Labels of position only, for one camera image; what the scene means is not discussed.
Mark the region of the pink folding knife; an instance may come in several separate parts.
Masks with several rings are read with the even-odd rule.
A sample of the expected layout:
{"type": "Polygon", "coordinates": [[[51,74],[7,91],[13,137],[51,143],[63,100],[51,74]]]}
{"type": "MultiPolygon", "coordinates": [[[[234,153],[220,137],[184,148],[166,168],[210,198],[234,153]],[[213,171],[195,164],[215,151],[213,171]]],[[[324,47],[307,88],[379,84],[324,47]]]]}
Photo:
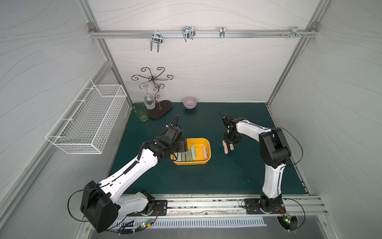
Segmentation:
{"type": "Polygon", "coordinates": [[[207,147],[205,145],[202,146],[202,149],[203,149],[203,155],[204,155],[204,159],[207,160],[209,158],[208,156],[208,151],[207,151],[207,147]]]}
{"type": "Polygon", "coordinates": [[[227,143],[224,140],[222,141],[222,145],[223,145],[223,148],[224,148],[224,153],[228,154],[228,146],[227,146],[227,143]]]}

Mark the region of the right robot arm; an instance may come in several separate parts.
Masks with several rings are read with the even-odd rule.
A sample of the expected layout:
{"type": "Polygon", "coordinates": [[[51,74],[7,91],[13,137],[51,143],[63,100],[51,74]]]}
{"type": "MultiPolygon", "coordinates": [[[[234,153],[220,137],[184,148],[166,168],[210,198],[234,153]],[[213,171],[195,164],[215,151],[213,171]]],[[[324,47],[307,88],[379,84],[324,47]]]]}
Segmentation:
{"type": "Polygon", "coordinates": [[[259,143],[261,159],[265,164],[265,179],[258,205],[263,213],[270,214],[282,203],[282,177],[286,161],[291,156],[282,129],[263,127],[245,118],[235,119],[232,115],[224,115],[222,122],[227,129],[224,145],[240,143],[242,135],[259,143]]]}

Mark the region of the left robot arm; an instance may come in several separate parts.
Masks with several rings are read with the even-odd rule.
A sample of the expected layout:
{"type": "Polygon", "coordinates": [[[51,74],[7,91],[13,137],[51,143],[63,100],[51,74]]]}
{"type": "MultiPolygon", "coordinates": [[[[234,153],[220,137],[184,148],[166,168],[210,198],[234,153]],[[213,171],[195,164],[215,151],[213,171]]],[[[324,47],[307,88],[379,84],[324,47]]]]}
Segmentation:
{"type": "Polygon", "coordinates": [[[121,199],[122,194],[145,172],[172,154],[184,152],[187,141],[177,123],[171,123],[158,136],[143,142],[135,158],[99,183],[89,182],[83,189],[80,210],[98,233],[111,228],[122,215],[150,215],[155,198],[142,190],[121,199]]]}

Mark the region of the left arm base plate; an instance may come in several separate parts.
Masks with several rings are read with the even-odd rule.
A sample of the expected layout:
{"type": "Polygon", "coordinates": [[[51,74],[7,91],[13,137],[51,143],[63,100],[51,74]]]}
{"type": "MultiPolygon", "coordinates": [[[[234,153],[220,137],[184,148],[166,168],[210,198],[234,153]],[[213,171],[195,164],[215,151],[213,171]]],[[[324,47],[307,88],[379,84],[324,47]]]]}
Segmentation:
{"type": "Polygon", "coordinates": [[[148,205],[144,208],[141,212],[133,212],[128,214],[128,217],[133,216],[166,216],[167,215],[167,206],[168,201],[167,200],[157,200],[154,199],[153,201],[149,201],[148,205]]]}

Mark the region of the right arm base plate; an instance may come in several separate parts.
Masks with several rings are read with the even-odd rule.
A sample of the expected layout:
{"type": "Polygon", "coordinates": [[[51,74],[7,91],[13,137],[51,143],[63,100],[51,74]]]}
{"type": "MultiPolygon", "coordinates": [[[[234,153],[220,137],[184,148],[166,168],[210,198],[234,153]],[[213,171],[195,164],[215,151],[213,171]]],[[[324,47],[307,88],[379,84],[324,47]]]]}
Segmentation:
{"type": "Polygon", "coordinates": [[[286,209],[282,199],[267,199],[267,198],[248,198],[244,199],[241,207],[245,209],[246,214],[285,214],[286,209]]]}

